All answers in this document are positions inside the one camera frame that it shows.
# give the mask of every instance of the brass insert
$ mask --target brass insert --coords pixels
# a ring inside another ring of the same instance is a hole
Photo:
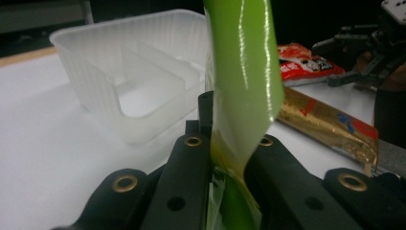
[[[338,181],[340,181],[344,187],[356,192],[364,192],[368,189],[365,181],[350,173],[340,173],[338,175]]]
[[[187,139],[185,139],[185,145],[190,147],[200,146],[202,143],[202,139],[198,137],[188,137]]]
[[[126,193],[133,190],[138,184],[138,178],[134,175],[120,175],[113,182],[113,190],[117,193]]]
[[[264,146],[264,147],[270,147],[270,146],[272,146],[272,144],[274,144],[274,142],[272,141],[271,138],[269,138],[267,136],[263,137],[259,143],[260,146]]]

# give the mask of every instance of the plastic tray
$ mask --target plastic tray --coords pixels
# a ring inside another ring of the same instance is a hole
[[[125,141],[152,139],[197,107],[209,48],[204,15],[164,11],[50,36],[80,102]]]

